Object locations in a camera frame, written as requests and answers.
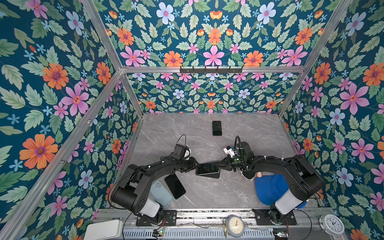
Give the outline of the black phone case camera cutout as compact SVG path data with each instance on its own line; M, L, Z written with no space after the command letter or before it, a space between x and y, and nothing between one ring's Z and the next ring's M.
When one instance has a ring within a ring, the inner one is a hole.
M211 179L219 179L220 173L209 173L209 174L197 174L199 177L211 178Z

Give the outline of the aluminium front rail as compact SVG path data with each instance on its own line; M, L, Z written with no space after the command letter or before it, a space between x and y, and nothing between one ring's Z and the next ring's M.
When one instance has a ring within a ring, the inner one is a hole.
M177 213L177 223L190 222L202 222L207 223L209 221L221 221L226 219L230 215L235 215L242 218L245 221L256 222L255 214L252 212L254 208L246 209L174 209ZM334 211L332 208L302 208L293 210L296 220L298 218L305 218L307 216L311 218L319 218L322 215L332 214ZM100 209L97 216L94 218L94 222L103 222L111 220L122 220L126 218L132 219L134 222L137 220L137 216L132 214L128 210L117 209Z

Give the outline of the black hook rail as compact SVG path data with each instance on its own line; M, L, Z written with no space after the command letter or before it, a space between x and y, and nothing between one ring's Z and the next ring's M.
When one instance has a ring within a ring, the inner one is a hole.
M185 74L237 74L243 72L243 67L180 67L180 73Z

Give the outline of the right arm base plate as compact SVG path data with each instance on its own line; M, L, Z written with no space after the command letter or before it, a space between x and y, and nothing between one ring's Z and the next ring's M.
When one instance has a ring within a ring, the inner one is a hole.
M252 212L255 214L255 219L257 225L286 225L296 226L297 221L293 211L289 212L286 215L282 215L278 210L267 210L267 209L252 209Z

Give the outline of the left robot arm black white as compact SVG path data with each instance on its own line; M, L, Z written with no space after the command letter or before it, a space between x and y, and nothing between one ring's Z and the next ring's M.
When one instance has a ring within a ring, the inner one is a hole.
M178 159L175 154L161 157L158 162L146 166L129 165L111 191L110 201L134 215L141 214L154 219L161 215L162 205L149 199L153 182L175 172L190 172L198 165L193 157Z

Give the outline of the blue cloth hat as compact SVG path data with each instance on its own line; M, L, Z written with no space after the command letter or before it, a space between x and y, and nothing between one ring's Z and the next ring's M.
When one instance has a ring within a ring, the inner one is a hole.
M282 214L287 214L295 208L303 208L307 202L299 200L293 195L282 175L275 174L256 178L255 188L261 203L275 206Z

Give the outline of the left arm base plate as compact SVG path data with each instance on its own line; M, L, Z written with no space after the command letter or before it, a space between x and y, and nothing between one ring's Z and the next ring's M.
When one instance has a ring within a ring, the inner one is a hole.
M147 215L138 215L136 220L137 227L160 227L175 226L177 221L176 210L161 210L153 218Z

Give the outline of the round beige clock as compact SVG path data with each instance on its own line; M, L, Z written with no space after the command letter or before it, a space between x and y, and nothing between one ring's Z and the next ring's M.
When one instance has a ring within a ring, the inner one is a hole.
M245 224L243 220L235 215L228 216L225 227L228 234L234 238L241 237L245 231Z

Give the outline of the black phone pink edge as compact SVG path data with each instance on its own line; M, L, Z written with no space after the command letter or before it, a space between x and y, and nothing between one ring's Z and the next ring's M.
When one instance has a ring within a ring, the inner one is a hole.
M222 122L221 121L213 121L212 122L212 133L213 136L222 136Z

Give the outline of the light blue phone case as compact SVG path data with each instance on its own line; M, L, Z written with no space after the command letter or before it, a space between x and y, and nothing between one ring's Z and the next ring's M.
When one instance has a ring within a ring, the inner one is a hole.
M152 184L150 194L153 196L154 200L164 208L174 200L171 192L158 180Z

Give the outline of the white alarm clock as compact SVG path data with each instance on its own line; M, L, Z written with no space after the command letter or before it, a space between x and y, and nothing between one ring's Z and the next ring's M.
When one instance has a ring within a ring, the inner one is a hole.
M327 214L319 218L319 224L323 232L330 236L339 236L345 232L345 226L336 215Z

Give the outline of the white box device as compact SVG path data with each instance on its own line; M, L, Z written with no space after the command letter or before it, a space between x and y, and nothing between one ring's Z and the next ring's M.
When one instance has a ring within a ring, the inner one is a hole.
M122 234L123 221L111 220L88 225L84 240L115 240Z

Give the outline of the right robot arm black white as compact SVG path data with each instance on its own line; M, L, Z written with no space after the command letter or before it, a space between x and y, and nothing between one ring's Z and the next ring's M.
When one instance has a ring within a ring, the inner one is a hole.
M321 190L324 178L301 155L292 158L255 156L246 161L226 157L219 163L227 171L240 170L255 178L259 201L276 215L285 216Z

